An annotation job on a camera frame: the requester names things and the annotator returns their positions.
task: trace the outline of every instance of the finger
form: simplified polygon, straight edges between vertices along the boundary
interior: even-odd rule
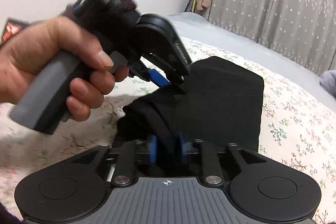
[[[78,122],[86,121],[91,113],[90,107],[74,96],[69,96],[67,98],[67,107],[70,110],[73,119]]]
[[[59,16],[48,20],[46,28],[51,40],[57,41],[60,48],[79,56],[90,67],[108,70],[113,66],[113,61],[102,50],[98,38],[69,18]]]
[[[71,81],[70,92],[90,108],[99,108],[104,102],[104,95],[95,86],[81,78],[75,78]]]
[[[106,70],[95,70],[91,73],[90,82],[103,95],[109,94],[115,85],[114,76]]]
[[[118,68],[114,73],[114,78],[116,82],[122,82],[129,74],[128,67]]]

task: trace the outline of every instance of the floral pattern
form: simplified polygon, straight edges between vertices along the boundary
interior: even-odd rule
[[[193,61],[219,56],[256,74],[265,82],[259,153],[304,172],[320,185],[322,199],[317,223],[336,218],[336,115],[298,85],[229,51],[181,38]],[[0,105],[0,201],[20,216],[14,201],[17,183],[28,174],[64,160],[97,144],[108,144],[116,133],[122,107],[157,87],[139,78],[118,83],[99,109],[82,123],[59,125],[53,136],[28,130]]]

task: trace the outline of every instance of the gray bedding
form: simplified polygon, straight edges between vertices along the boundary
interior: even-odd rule
[[[167,16],[179,35],[222,48],[256,62],[304,88],[319,102],[336,112],[336,100],[320,87],[320,78],[297,63],[251,40],[207,22],[194,13]]]

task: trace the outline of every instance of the bed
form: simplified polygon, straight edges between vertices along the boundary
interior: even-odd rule
[[[298,64],[213,26],[191,13],[168,16],[193,61],[219,56],[264,78],[265,89],[259,153],[313,177],[322,200],[317,223],[336,218],[336,101],[319,86],[319,78]],[[118,83],[86,122],[68,121],[53,136],[23,128],[7,118],[10,104],[0,105],[0,200],[20,217],[13,193],[26,175],[108,144],[116,133],[122,107],[153,92],[153,83],[128,78]]]

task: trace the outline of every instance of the black fabric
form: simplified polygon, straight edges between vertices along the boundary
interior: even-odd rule
[[[179,87],[165,86],[123,108],[114,146],[154,134],[171,147],[180,132],[189,141],[235,142],[258,151],[263,89],[261,76],[230,61],[197,61]]]

